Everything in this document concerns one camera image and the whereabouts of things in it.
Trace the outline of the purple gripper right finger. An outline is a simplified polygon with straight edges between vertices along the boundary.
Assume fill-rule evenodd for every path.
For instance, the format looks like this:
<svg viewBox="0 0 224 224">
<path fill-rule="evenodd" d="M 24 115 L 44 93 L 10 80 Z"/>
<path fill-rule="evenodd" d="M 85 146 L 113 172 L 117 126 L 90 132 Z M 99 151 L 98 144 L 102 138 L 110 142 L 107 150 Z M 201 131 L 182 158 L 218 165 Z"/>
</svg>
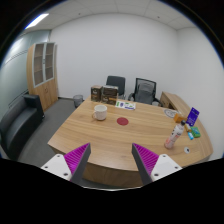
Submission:
<svg viewBox="0 0 224 224">
<path fill-rule="evenodd" d="M 133 143 L 132 155 L 143 185 L 147 185 L 182 169 L 167 154 L 158 155 L 151 150 Z"/>
</svg>

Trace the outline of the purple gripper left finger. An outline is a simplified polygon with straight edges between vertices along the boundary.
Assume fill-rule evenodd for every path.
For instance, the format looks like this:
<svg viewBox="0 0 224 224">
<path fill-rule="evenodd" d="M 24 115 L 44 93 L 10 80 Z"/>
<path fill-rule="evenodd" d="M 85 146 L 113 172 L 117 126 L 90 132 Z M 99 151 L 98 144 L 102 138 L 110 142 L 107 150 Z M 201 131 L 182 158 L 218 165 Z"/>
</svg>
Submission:
<svg viewBox="0 0 224 224">
<path fill-rule="evenodd" d="M 65 155 L 56 154 L 42 169 L 79 185 L 90 154 L 91 145 L 87 143 Z"/>
</svg>

